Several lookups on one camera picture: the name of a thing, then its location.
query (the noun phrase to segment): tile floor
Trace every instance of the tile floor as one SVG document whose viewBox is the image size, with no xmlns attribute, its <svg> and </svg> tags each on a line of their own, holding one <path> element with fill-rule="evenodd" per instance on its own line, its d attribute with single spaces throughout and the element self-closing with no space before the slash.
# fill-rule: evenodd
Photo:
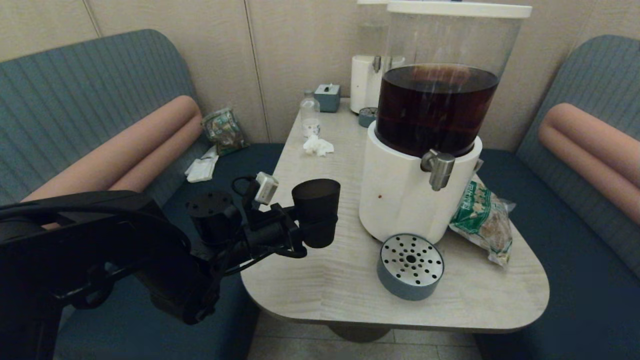
<svg viewBox="0 0 640 360">
<path fill-rule="evenodd" d="M 373 343 L 343 340 L 323 325 L 289 323 L 262 312 L 248 360 L 481 360 L 473 336 L 392 330 Z"/>
</svg>

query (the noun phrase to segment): plastic bag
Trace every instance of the plastic bag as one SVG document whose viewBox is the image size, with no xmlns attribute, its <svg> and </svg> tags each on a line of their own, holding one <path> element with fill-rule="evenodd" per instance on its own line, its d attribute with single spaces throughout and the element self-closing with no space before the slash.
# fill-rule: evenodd
<svg viewBox="0 0 640 360">
<path fill-rule="evenodd" d="M 202 127 L 207 138 L 216 144 L 220 156 L 249 146 L 244 140 L 244 135 L 231 108 L 224 108 L 207 115 L 202 119 Z"/>
<path fill-rule="evenodd" d="M 511 254 L 509 211 L 514 202 L 498 199 L 484 184 L 471 181 L 449 228 L 488 250 L 489 260 L 506 266 Z"/>
</svg>

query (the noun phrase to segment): gray tissue box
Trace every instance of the gray tissue box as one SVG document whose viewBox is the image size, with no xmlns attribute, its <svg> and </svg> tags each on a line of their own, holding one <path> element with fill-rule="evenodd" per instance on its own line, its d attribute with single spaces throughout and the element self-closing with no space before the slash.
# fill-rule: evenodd
<svg viewBox="0 0 640 360">
<path fill-rule="evenodd" d="M 340 85 L 322 84 L 318 86 L 314 97 L 320 103 L 323 113 L 335 113 L 340 106 Z"/>
</svg>

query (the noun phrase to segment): white connector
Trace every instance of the white connector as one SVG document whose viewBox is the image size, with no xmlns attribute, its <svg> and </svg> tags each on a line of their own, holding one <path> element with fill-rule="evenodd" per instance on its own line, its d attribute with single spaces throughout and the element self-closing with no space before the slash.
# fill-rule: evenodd
<svg viewBox="0 0 640 360">
<path fill-rule="evenodd" d="M 273 194 L 278 189 L 278 181 L 275 177 L 264 172 L 259 172 L 255 180 L 260 184 L 260 189 L 253 199 L 261 204 L 269 205 Z"/>
</svg>

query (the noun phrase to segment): black cup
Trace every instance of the black cup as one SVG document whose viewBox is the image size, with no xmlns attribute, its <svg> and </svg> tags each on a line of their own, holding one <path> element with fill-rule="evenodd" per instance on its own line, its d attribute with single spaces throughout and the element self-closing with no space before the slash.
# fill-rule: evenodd
<svg viewBox="0 0 640 360">
<path fill-rule="evenodd" d="M 329 246 L 338 220 L 340 183 L 331 179 L 305 181 L 291 190 L 291 197 L 305 244 L 316 249 Z"/>
</svg>

